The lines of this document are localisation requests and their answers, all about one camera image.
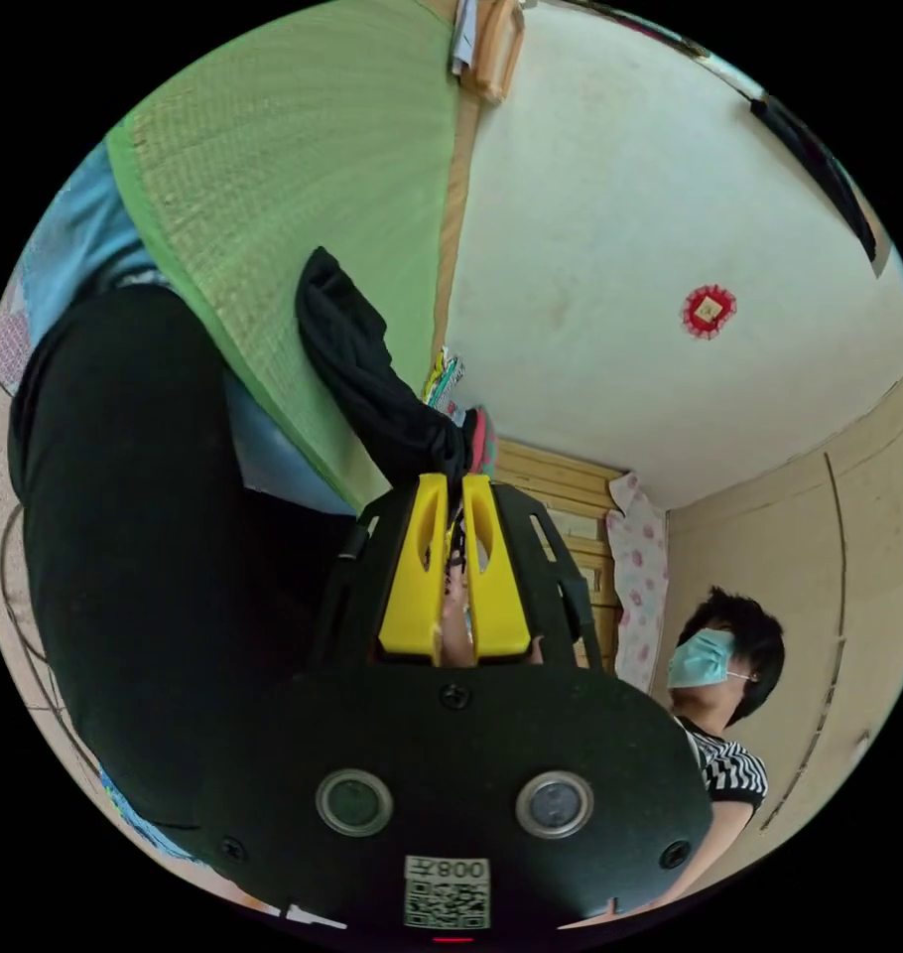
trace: blue cloth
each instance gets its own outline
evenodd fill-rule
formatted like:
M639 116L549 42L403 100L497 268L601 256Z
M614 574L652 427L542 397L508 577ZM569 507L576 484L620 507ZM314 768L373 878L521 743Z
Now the blue cloth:
M150 821L145 821L144 818L131 807L127 798L114 786L113 781L111 781L103 770L101 771L101 784L104 785L104 790L107 791L108 796L121 817L130 827L134 828L145 841L157 848L162 854L173 857L175 860L191 861L193 864L197 864L201 867L206 866L202 861L199 861L196 857L193 857L178 847L170 838L166 837L151 824Z
M139 280L168 284L124 207L103 142L42 216L22 255L22 271L32 348L81 292ZM355 515L229 370L224 387L237 459L250 489L318 512Z

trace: black and white striped shirt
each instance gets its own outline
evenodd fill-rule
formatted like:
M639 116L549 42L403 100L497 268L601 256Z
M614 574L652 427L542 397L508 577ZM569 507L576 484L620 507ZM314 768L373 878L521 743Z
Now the black and white striped shirt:
M769 791L766 765L738 742L728 742L698 728L688 718L678 717L697 752L703 782L713 801L751 804L753 814Z

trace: floral cloth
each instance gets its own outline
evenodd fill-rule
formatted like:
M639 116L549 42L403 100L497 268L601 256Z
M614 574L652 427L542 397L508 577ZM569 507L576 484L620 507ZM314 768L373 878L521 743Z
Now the floral cloth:
M618 678L649 692L663 632L667 599L666 515L647 498L637 474L612 480L619 512L607 514L613 585L623 615L617 626Z

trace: qr code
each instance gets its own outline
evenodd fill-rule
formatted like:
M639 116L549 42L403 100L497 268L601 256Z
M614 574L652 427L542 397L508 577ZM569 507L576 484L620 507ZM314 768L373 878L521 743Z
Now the qr code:
M405 924L445 930L487 929L491 887L483 861L410 858Z

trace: person's hand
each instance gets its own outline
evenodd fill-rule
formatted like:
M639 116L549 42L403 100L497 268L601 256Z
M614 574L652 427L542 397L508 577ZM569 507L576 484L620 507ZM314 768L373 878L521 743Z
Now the person's hand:
M528 656L529 665L544 664L544 656L541 654L541 642L543 640L543 635L537 635L531 639L531 654Z
M442 665L470 668L474 665L474 645L468 632L465 612L468 608L467 584L462 566L450 566L442 605L440 658Z

